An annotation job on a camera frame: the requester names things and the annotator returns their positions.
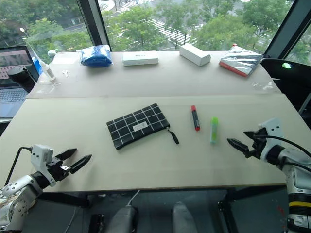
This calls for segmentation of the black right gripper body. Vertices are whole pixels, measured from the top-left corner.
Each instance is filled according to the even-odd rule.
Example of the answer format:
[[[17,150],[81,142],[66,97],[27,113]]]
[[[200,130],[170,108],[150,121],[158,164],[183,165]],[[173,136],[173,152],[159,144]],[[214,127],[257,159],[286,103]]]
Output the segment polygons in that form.
[[[249,157],[255,157],[257,159],[260,160],[261,158],[261,153],[263,151],[263,149],[266,146],[266,138],[261,138],[258,136],[266,136],[267,135],[267,131],[265,128],[261,128],[259,130],[257,130],[257,138],[256,140],[253,140],[253,144],[252,144],[252,151],[249,151],[249,153],[245,153],[245,157],[249,158]]]

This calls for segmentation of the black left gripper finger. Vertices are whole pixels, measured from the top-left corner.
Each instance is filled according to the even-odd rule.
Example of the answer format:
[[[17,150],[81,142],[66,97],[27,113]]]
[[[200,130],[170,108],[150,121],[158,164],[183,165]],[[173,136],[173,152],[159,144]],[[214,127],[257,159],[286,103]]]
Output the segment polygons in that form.
[[[70,158],[76,151],[77,151],[77,148],[68,149],[68,150],[58,154],[56,156],[56,158],[58,158],[59,160],[64,161],[64,160]]]
[[[76,163],[74,163],[73,165],[71,165],[69,167],[69,172],[71,174],[74,174],[75,172],[77,172],[79,169],[81,169],[83,166],[85,166],[89,160],[91,159],[92,155],[86,155],[83,158],[81,158],[80,160],[78,160]]]

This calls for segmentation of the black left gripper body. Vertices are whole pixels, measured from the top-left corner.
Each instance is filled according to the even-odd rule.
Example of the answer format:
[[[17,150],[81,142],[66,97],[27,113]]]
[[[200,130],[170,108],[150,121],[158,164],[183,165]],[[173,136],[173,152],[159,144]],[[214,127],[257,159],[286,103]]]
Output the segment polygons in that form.
[[[63,165],[63,160],[58,157],[53,157],[50,162],[47,162],[46,166],[56,182],[65,179],[70,172],[70,167]]]

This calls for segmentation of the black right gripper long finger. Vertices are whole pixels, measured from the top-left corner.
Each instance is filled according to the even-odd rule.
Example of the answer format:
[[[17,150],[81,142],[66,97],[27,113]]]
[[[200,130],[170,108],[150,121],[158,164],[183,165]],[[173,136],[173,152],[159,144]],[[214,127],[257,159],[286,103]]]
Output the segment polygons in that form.
[[[239,150],[242,153],[249,153],[249,148],[247,145],[242,143],[241,141],[235,139],[235,138],[228,138],[228,143],[234,147],[235,149]]]

